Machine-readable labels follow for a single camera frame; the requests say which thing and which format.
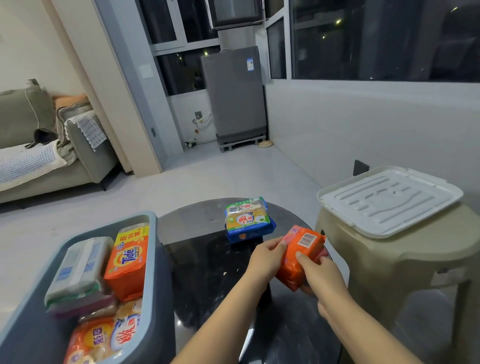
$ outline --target plastic stool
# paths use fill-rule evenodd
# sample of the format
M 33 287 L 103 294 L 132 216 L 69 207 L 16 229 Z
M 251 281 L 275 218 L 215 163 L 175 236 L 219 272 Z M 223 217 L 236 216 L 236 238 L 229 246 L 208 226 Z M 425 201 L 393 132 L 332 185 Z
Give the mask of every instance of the plastic stool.
M 387 330 L 413 291 L 458 284 L 453 363 L 466 364 L 479 324 L 480 217 L 463 203 L 386 239 L 365 237 L 322 208 L 317 231 L 350 268 L 348 291 Z M 340 362 L 351 363 L 346 350 Z

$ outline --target white soap package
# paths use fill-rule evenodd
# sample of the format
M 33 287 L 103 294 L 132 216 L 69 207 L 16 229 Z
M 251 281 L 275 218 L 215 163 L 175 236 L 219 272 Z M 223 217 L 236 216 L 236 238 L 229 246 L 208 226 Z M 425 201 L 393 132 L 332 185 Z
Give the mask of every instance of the white soap package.
M 112 238 L 96 237 L 68 248 L 45 295 L 48 312 L 65 314 L 86 306 L 89 309 L 91 305 L 105 306 L 114 300 L 103 280 L 103 270 L 112 246 Z

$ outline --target round glass table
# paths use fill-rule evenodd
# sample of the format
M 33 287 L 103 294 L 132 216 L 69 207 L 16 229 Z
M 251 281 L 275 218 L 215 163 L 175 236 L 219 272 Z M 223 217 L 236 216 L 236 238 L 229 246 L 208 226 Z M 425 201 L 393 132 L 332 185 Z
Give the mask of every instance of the round glass table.
M 225 207 L 246 199 L 202 201 L 158 218 L 158 237 L 172 267 L 177 353 L 243 275 L 257 244 L 285 235 L 293 225 L 309 227 L 291 212 L 267 202 L 268 214 L 277 224 L 275 231 L 263 239 L 230 244 Z M 290 291 L 276 278 L 260 299 L 247 343 L 240 363 L 333 364 L 341 348 L 319 315 L 317 300 Z

